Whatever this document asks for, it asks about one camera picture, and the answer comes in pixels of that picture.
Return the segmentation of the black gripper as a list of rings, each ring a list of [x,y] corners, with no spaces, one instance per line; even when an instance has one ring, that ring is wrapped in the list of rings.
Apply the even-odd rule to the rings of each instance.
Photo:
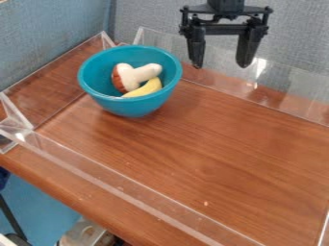
[[[207,34],[239,35],[235,61],[241,68],[249,67],[269,32],[273,12],[269,6],[247,6],[246,0],[206,0],[199,5],[185,5],[181,8],[181,34],[186,37],[193,66],[203,66]]]

